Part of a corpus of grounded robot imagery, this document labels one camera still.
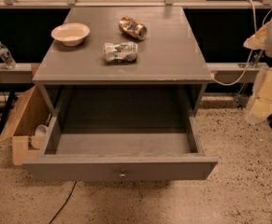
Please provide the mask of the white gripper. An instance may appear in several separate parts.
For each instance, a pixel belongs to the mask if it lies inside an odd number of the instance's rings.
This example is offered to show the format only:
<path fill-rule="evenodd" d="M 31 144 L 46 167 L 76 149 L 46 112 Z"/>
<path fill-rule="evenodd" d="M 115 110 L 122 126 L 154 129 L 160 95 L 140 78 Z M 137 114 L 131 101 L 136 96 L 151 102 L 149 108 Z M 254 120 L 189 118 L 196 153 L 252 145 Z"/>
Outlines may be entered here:
<path fill-rule="evenodd" d="M 267 22 L 243 43 L 247 49 L 265 49 Z M 246 105 L 245 120 L 250 124 L 265 121 L 272 114 L 272 67 L 258 72 L 252 88 L 252 96 Z"/>

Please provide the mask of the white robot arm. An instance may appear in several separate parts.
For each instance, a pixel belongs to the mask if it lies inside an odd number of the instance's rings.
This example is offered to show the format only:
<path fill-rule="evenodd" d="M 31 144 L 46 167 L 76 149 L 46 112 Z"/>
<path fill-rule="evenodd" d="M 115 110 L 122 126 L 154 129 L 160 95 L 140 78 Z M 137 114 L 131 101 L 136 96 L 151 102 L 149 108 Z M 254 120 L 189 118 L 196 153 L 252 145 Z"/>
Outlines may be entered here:
<path fill-rule="evenodd" d="M 254 35 L 246 39 L 243 46 L 247 49 L 261 49 L 272 58 L 272 18 Z M 246 106 L 245 120 L 256 124 L 272 114 L 272 67 L 262 69 L 256 75 L 252 96 Z"/>

